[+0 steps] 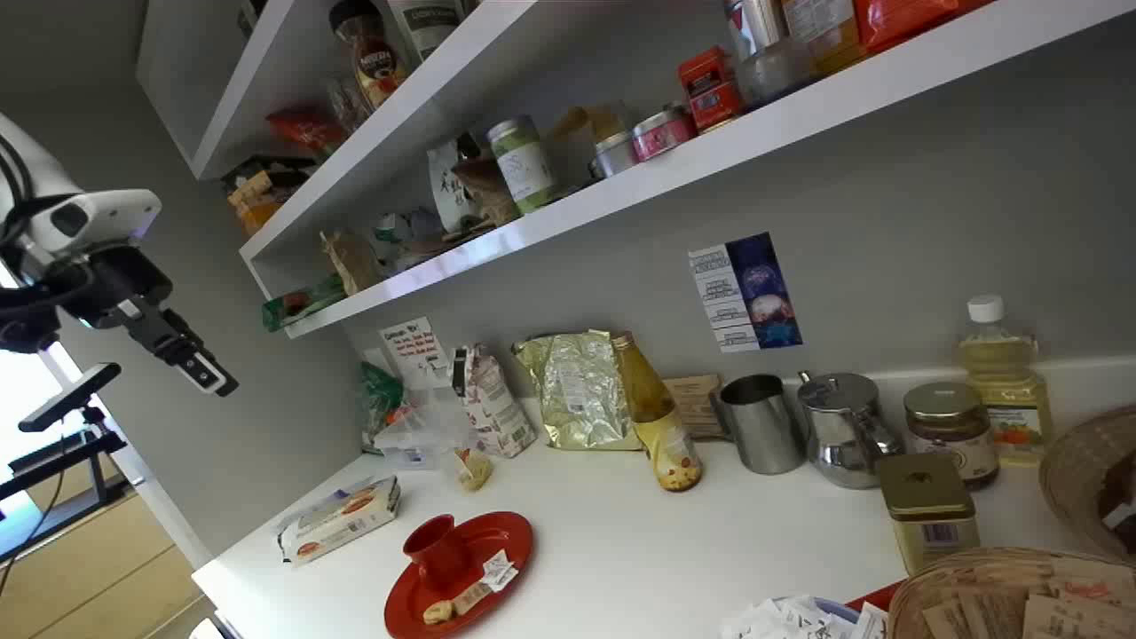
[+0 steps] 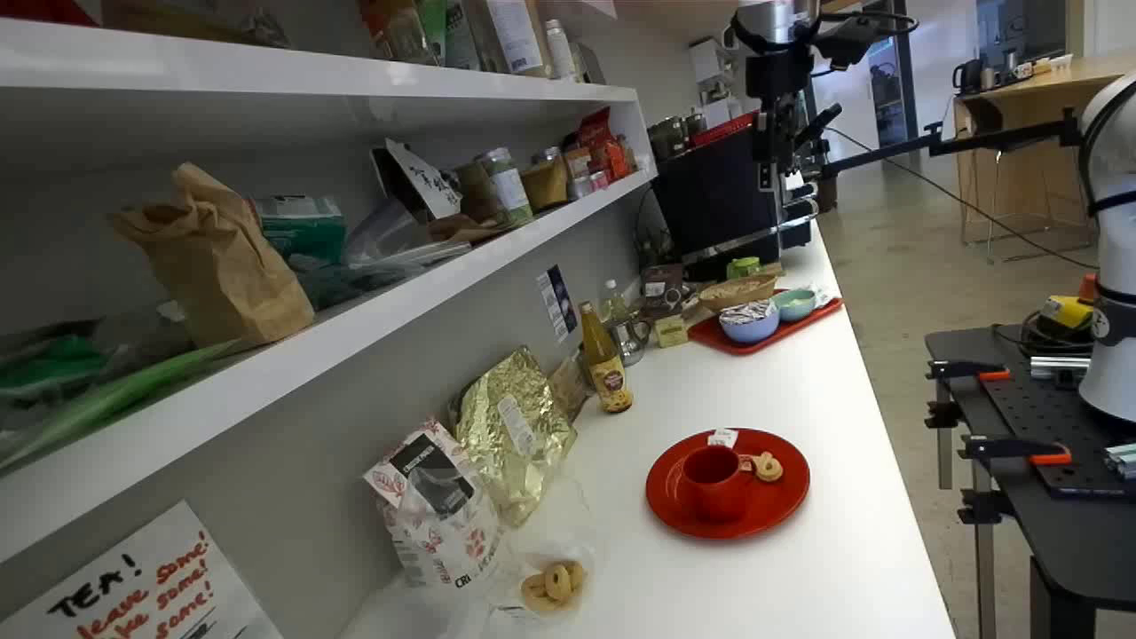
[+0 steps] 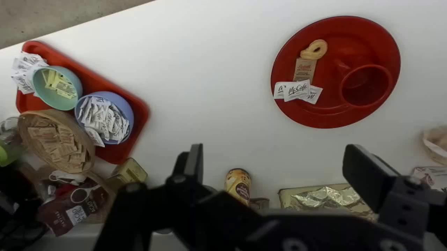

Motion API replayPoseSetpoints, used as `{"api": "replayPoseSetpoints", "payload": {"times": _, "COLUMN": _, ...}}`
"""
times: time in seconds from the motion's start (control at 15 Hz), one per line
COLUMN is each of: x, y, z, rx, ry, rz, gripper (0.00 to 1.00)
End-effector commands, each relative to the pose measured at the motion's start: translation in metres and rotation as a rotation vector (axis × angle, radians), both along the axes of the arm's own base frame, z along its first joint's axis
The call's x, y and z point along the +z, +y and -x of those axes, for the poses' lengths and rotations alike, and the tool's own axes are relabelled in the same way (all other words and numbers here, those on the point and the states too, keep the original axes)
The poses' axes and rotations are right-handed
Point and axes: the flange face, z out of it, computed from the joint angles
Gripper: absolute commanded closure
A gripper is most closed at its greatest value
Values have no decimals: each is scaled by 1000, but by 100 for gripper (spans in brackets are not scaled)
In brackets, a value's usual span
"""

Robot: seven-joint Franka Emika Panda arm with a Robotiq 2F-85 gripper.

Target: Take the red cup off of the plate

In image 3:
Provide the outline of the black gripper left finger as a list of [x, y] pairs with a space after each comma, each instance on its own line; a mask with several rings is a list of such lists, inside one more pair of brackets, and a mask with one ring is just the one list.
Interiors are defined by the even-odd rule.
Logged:
[[168, 185], [175, 189], [200, 191], [204, 175], [204, 149], [202, 143], [193, 143], [188, 151], [182, 151], [168, 178]]

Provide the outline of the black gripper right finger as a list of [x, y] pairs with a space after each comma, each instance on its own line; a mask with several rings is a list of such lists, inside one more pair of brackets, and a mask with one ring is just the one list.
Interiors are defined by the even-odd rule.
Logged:
[[369, 207], [379, 213], [400, 172], [358, 143], [346, 146], [343, 174]]

